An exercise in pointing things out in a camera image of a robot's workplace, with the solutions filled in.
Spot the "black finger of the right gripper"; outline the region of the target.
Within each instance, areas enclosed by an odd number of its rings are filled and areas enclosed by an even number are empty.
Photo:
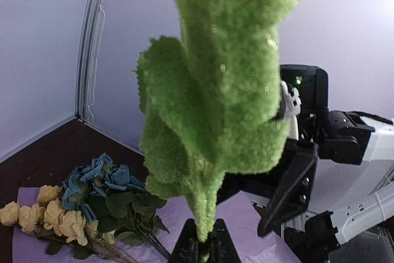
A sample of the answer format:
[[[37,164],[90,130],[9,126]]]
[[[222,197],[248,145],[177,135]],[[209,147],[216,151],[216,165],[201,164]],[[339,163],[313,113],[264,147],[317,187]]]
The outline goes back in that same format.
[[[303,181],[306,181],[306,189],[311,190],[312,182],[307,177],[311,168],[316,164],[318,147],[311,142],[302,142],[296,145],[295,155],[292,157],[288,169],[281,177],[280,182],[267,204],[266,216],[259,222],[257,233],[264,237],[277,226],[287,222],[295,216],[303,213],[307,207],[307,198],[304,205],[296,210],[287,211],[286,206],[290,199],[297,193]]]

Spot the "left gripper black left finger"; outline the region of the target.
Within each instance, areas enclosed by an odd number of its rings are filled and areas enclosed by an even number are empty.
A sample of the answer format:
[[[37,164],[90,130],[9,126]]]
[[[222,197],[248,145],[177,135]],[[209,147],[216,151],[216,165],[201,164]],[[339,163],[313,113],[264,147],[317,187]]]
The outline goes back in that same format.
[[[174,246],[168,263],[198,263],[199,240],[194,219],[187,219]]]

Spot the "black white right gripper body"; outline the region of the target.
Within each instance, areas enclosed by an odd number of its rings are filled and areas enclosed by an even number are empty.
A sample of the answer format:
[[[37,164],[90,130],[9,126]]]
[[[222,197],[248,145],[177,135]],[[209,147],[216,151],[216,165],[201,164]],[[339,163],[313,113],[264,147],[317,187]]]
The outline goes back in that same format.
[[[290,132],[288,139],[299,142],[311,142],[318,146],[318,156],[322,160],[330,160],[332,156],[332,147],[328,135],[329,120],[328,117],[323,122],[318,121],[316,115],[300,116],[301,103],[299,92],[296,89],[295,95],[290,94],[287,84],[281,81],[280,101],[278,107],[278,118],[286,119],[290,122]]]

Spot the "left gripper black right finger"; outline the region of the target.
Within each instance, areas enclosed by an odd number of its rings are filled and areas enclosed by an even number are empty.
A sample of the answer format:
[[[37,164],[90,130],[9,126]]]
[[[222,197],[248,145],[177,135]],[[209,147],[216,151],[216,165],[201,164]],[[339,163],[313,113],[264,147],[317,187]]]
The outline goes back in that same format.
[[[209,257],[211,263],[241,263],[230,232],[223,219],[217,219],[209,235]]]

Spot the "purple tissue paper sheet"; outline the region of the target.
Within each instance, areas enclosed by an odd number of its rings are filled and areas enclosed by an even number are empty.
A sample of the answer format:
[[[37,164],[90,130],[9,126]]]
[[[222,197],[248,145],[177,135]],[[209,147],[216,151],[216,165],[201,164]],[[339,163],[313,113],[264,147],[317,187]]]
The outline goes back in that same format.
[[[171,198],[157,210],[168,231],[159,231],[157,237],[162,245],[172,251],[187,219],[193,213],[184,197]],[[244,192],[238,192],[217,207],[216,216],[223,219],[242,262],[298,262],[299,259],[287,244],[274,232],[260,238],[257,226],[260,215]],[[12,240],[13,262],[75,262],[69,247],[54,256],[46,255],[46,243],[14,230]]]

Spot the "orange flower stem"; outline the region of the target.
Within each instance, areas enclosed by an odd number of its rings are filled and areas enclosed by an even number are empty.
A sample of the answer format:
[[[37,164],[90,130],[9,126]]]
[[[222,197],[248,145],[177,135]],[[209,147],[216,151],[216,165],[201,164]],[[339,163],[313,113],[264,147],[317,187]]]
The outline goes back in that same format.
[[[147,190],[184,196],[201,242],[225,175],[265,173],[281,158],[278,27],[298,1],[175,0],[181,36],[152,39],[140,54]]]

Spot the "blue hydrangea flower stem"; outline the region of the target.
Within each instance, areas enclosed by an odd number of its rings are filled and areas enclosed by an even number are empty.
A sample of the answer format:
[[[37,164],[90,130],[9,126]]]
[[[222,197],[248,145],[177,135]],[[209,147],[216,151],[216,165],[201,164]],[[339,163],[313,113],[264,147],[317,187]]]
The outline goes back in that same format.
[[[169,251],[156,236],[168,232],[157,211],[166,201],[146,191],[124,164],[106,154],[74,168],[62,183],[62,207],[86,220],[90,242],[109,247],[116,240],[129,246],[149,245],[163,258]]]

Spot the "cream yellow flower stem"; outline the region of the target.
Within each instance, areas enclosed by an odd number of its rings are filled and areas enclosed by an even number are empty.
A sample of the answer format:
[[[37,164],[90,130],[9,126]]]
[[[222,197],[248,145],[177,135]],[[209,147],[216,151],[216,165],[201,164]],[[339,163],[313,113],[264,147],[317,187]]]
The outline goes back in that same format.
[[[73,259],[89,258],[106,262],[135,262],[135,259],[115,245],[116,226],[104,224],[89,212],[68,210],[62,205],[65,194],[59,186],[44,185],[36,202],[30,206],[12,201],[1,207],[1,225],[16,227],[25,235],[46,243],[45,253],[58,254],[69,248]]]

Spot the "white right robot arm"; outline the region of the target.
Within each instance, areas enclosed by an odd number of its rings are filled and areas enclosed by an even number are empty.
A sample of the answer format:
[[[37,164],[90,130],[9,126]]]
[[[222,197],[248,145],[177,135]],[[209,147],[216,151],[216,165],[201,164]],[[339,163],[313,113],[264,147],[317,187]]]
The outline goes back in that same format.
[[[252,176],[267,199],[260,235],[281,230],[302,262],[329,254],[393,216],[393,120],[330,111],[317,84],[281,85],[280,114],[291,132],[277,167]]]

